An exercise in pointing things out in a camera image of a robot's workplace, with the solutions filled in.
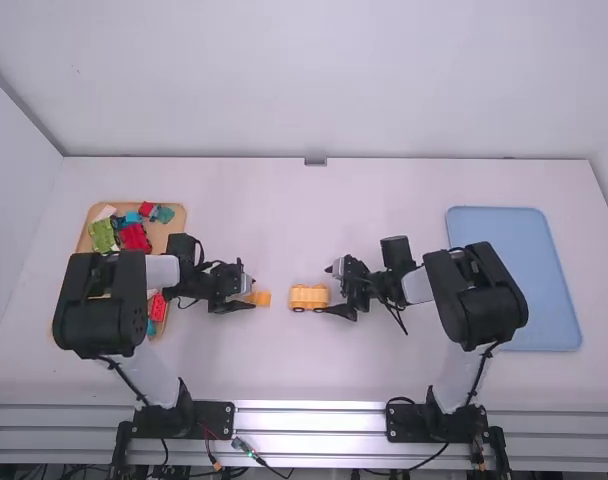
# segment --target white wall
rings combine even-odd
[[[0,89],[0,321],[61,162]]]
[[[608,0],[0,0],[0,72],[71,155],[588,157],[608,199]]]

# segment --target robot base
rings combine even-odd
[[[486,438],[488,421],[484,407],[469,405],[429,421],[426,404],[393,404],[386,411],[386,437],[391,443],[471,443]]]
[[[190,440],[230,440],[233,437],[235,405],[232,402],[193,401],[195,424],[178,434],[172,423],[160,422],[147,408],[135,412],[131,438],[186,438]]]

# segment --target blue tray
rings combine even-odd
[[[452,247],[488,241],[522,289],[528,323],[504,350],[568,352],[582,334],[553,237],[542,212],[534,208],[452,207],[446,214]]]

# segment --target red block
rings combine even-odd
[[[120,230],[120,239],[123,250],[144,250],[145,253],[151,253],[153,250],[141,223],[134,223]]]
[[[154,322],[163,322],[166,315],[166,301],[161,293],[153,295],[153,303],[151,304],[151,320]]]
[[[154,203],[142,202],[142,205],[140,205],[140,208],[137,212],[143,217],[148,217],[153,211],[153,207],[155,207]]]

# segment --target wooden tray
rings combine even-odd
[[[82,227],[82,233],[80,233],[80,239],[77,242],[77,248],[75,253],[92,252],[91,236],[88,234],[88,226],[93,219],[102,211],[106,205],[113,205],[117,209],[117,215],[122,216],[128,211],[137,211],[142,202],[100,202],[93,205],[86,214],[86,220]],[[166,251],[166,241],[170,233],[181,233],[184,231],[184,225],[186,224],[186,210],[184,206],[179,203],[160,203],[165,207],[171,208],[175,212],[173,219],[164,225],[162,222],[150,222],[146,218],[144,219],[144,228],[146,229],[146,236],[151,241],[153,246],[152,255],[159,255]],[[148,302],[148,308],[150,313],[151,300]],[[159,328],[159,322],[156,322],[158,330],[155,336],[150,337],[150,340],[155,340],[162,336],[164,329],[166,328],[166,319],[168,318],[168,307],[166,308],[166,316],[164,321],[161,322],[161,328]]]

